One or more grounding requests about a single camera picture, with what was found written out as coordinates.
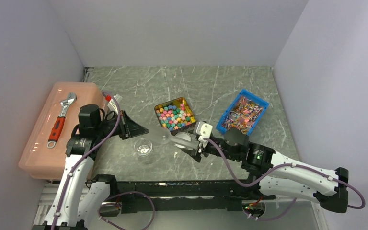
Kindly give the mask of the tin of star candies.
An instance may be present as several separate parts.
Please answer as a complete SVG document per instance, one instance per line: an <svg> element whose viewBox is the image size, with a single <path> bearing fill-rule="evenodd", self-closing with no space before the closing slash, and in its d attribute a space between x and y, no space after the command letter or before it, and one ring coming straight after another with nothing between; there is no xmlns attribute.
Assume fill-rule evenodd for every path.
<svg viewBox="0 0 368 230"><path fill-rule="evenodd" d="M196 117L184 97L179 97L154 106L154 112L159 124L176 135L186 132L196 125Z"/></svg>

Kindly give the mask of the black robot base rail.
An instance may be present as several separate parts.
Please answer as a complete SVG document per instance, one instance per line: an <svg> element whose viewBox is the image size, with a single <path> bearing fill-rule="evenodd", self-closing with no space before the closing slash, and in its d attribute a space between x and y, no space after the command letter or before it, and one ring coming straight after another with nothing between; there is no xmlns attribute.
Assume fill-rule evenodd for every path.
<svg viewBox="0 0 368 230"><path fill-rule="evenodd" d="M114 175L98 174L89 181L110 185L108 202L120 205L121 213L224 209L242 211L249 201L274 200L258 187L242 187L234 180L117 181Z"/></svg>

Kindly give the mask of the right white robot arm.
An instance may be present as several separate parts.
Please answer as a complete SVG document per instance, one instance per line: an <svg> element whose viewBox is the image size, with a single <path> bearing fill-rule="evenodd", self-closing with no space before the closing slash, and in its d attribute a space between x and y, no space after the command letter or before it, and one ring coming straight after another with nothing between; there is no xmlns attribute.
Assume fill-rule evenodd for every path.
<svg viewBox="0 0 368 230"><path fill-rule="evenodd" d="M200 161L202 155L212 154L221 157L226 165L228 161L241 163L249 177L245 182L234 180L245 187L249 198L282 195L312 201L331 212L347 212L348 169L328 170L302 163L273 148L251 142L248 135L234 128L227 131L224 138L214 137L208 124L195 128L192 134L199 142L191 153L196 161Z"/></svg>

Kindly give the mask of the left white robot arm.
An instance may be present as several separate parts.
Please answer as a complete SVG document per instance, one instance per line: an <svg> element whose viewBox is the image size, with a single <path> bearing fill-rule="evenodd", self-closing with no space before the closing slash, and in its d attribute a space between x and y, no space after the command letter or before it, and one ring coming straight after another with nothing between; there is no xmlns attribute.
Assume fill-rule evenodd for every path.
<svg viewBox="0 0 368 230"><path fill-rule="evenodd" d="M54 201L41 224L34 230L86 230L103 201L117 198L116 177L95 176L86 195L83 189L96 153L110 137L122 140L141 136L149 130L134 122L123 110L112 111L110 118L102 116L98 105L80 108L79 123L66 145L65 168Z"/></svg>

